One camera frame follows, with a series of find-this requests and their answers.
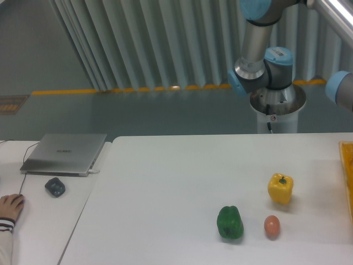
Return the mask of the person's hand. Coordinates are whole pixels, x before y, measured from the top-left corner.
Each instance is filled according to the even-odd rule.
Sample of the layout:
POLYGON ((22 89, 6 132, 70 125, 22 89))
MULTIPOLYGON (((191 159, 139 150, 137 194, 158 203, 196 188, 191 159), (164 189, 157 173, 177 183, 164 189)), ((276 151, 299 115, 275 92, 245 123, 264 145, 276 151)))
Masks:
POLYGON ((22 194, 5 195, 1 197, 1 219, 16 221, 19 217, 25 203, 25 197, 22 194))

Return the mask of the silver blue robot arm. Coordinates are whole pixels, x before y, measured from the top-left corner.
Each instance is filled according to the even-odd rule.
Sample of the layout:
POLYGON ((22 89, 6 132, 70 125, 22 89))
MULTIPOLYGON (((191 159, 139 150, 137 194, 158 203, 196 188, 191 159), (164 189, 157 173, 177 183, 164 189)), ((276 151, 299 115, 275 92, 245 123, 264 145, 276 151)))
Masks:
MULTIPOLYGON (((228 71, 228 80, 238 94, 251 93, 251 106, 265 115, 291 114, 306 102, 305 92, 292 84, 291 51, 268 47, 273 26, 284 10, 299 3, 316 10, 352 47, 350 1, 240 1, 247 26, 240 57, 228 71)), ((335 104, 352 111, 352 73, 339 71, 331 76, 325 92, 335 104)))

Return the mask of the striped sleeve forearm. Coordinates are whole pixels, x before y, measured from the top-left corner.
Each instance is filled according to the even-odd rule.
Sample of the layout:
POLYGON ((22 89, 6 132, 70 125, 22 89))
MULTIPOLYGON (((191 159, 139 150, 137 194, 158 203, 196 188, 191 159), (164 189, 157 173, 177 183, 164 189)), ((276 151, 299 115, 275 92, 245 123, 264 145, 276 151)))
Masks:
POLYGON ((13 235, 15 221, 1 218, 1 264, 12 264, 13 235))

